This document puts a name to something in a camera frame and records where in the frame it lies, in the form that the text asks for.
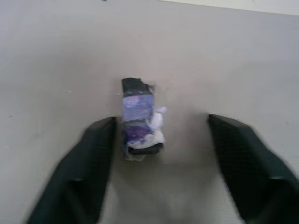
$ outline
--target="black rubber pad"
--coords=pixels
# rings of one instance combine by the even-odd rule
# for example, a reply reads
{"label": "black rubber pad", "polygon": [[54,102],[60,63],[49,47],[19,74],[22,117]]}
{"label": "black rubber pad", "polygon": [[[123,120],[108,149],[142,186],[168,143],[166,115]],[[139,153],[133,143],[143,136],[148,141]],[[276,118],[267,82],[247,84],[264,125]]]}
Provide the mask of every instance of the black rubber pad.
{"label": "black rubber pad", "polygon": [[262,216],[282,185],[283,189],[285,185],[292,189],[285,197],[298,197],[296,177],[250,126],[218,115],[209,115],[208,122],[219,166],[242,219]]}
{"label": "black rubber pad", "polygon": [[92,124],[60,161],[29,224],[94,224],[100,217],[113,155],[115,118]]}

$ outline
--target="wrapped object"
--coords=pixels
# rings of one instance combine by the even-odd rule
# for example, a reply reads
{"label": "wrapped object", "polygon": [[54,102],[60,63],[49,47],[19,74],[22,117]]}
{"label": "wrapped object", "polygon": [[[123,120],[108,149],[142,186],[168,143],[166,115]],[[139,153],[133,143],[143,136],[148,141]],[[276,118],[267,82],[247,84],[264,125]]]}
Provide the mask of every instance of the wrapped object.
{"label": "wrapped object", "polygon": [[154,96],[148,84],[125,78],[123,87],[124,154],[156,154],[165,142],[161,132],[162,113],[155,112]]}

